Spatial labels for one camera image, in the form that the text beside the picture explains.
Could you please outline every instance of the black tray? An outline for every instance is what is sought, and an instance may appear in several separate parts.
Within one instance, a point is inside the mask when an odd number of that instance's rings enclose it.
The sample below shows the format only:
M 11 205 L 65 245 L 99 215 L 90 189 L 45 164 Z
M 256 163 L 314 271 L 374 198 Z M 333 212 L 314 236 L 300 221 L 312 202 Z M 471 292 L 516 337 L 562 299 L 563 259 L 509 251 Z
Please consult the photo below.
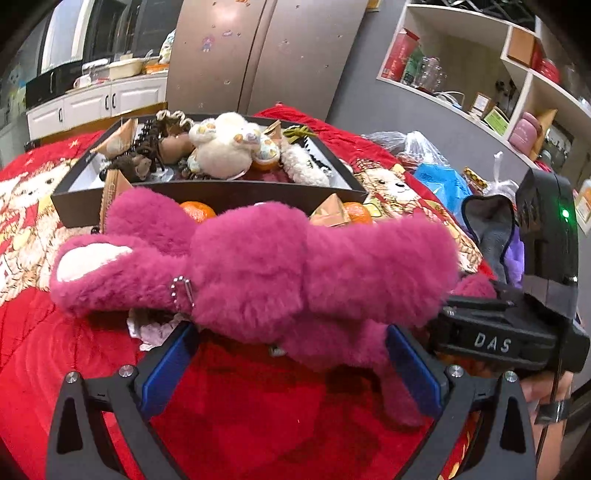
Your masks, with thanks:
M 189 114 L 188 117 L 199 122 L 206 118 L 210 118 L 211 115 Z M 148 115 L 137 118 L 138 122 L 142 123 L 153 118 L 153 116 Z M 245 118 L 249 122 L 256 122 L 262 126 L 269 126 L 275 121 L 275 119 L 271 118 Z M 74 192 L 70 192 L 69 189 L 74 181 L 85 170 L 87 165 L 93 160 L 95 154 L 91 153 L 91 150 L 107 139 L 107 137 L 115 132 L 127 119 L 128 118 L 123 118 L 118 120 L 93 145 L 91 145 L 53 192 L 51 200 L 53 201 L 53 205 L 56 207 L 56 211 L 64 226 L 72 228 L 99 224 L 100 202 L 103 189 L 93 188 L 88 190 L 77 190 Z M 299 124 L 281 121 L 281 125 L 283 127 L 290 127 Z M 331 163 L 334 171 L 349 185 L 350 189 L 253 180 L 146 181 L 134 185 L 147 187 L 155 192 L 166 195 L 179 203 L 187 202 L 189 200 L 206 203 L 211 206 L 216 213 L 222 213 L 226 210 L 241 206 L 254 205 L 258 202 L 269 202 L 274 200 L 299 208 L 309 215 L 333 193 L 336 193 L 343 202 L 363 203 L 365 197 L 367 197 L 367 192 L 357 179 L 355 179 L 348 168 L 343 165 L 343 163 L 319 138 L 309 137 L 308 141 L 314 143 L 316 148 Z

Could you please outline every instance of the plastic bag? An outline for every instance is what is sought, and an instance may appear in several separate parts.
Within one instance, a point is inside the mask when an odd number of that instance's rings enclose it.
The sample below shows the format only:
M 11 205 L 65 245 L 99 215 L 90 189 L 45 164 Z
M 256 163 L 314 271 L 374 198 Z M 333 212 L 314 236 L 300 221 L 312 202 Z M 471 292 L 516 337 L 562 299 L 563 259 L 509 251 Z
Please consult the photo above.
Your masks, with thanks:
M 488 183 L 488 187 L 482 191 L 482 194 L 485 197 L 490 197 L 493 195 L 504 195 L 513 202 L 513 205 L 515 205 L 515 194 L 517 193 L 519 185 L 517 185 L 513 180 L 499 181 L 499 174 L 501 172 L 502 161 L 503 152 L 496 153 L 495 166 L 493 168 L 493 175 L 495 177 L 495 180 L 490 181 Z
M 162 48 L 160 48 L 160 59 L 158 60 L 160 65 L 170 63 L 170 54 L 173 51 L 174 34 L 176 31 L 176 29 L 172 30 L 172 32 L 166 36 L 164 43 L 162 43 Z
M 414 177 L 437 196 L 460 224 L 463 223 L 462 202 L 472 192 L 453 168 L 423 163 L 417 168 Z
M 422 163 L 448 167 L 449 163 L 441 152 L 418 131 L 404 135 L 400 132 L 376 132 L 363 135 L 367 140 L 377 143 L 380 147 L 396 155 L 403 166 L 416 170 Z

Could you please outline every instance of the blue gripper pad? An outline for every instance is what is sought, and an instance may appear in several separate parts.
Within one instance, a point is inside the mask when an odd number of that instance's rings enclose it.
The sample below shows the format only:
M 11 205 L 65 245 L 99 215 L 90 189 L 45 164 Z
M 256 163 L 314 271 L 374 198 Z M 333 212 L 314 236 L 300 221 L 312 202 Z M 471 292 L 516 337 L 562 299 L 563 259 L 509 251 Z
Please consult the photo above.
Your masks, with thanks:
M 172 397 L 174 389 L 191 363 L 191 359 L 199 347 L 199 333 L 194 324 L 181 322 L 177 328 L 183 328 L 181 335 L 170 343 L 168 340 L 158 348 L 166 349 L 159 363 L 153 367 L 150 375 L 141 388 L 142 398 L 139 411 L 145 419 L 159 415 Z
M 432 358 L 410 333 L 390 325 L 386 347 L 390 361 L 406 385 L 423 415 L 438 418 L 443 411 L 443 399 L 448 383 L 439 362 Z

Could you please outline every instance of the teddy bear print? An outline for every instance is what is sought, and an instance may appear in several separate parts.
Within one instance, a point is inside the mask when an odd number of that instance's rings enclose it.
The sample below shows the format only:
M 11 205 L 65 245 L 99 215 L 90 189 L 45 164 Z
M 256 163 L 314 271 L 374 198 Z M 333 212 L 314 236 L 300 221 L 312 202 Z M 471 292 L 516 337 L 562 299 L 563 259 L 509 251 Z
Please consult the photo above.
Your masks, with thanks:
M 0 223 L 0 305 L 29 287 L 48 290 L 57 250 L 87 229 L 66 229 L 51 194 L 70 169 L 70 162 L 49 162 L 17 183 L 7 194 Z

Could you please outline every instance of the sticker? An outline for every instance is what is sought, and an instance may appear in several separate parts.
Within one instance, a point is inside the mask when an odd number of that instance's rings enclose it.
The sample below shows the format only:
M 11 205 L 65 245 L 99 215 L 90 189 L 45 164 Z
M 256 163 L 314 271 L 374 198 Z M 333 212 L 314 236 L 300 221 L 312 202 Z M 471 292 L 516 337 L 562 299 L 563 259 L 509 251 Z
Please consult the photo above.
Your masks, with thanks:
M 207 37 L 205 37 L 201 42 L 201 51 L 205 53 L 210 51 L 213 47 L 213 42 L 215 41 L 216 39 L 213 35 L 208 35 Z

